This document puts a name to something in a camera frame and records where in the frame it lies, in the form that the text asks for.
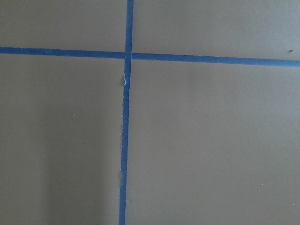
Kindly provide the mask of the brown paper table cover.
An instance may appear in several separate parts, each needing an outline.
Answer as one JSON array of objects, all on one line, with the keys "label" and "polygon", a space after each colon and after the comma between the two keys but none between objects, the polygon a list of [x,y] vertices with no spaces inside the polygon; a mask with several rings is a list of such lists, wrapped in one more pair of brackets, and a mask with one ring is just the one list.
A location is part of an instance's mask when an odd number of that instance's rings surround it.
[{"label": "brown paper table cover", "polygon": [[3,225],[297,225],[297,0],[3,0]]}]

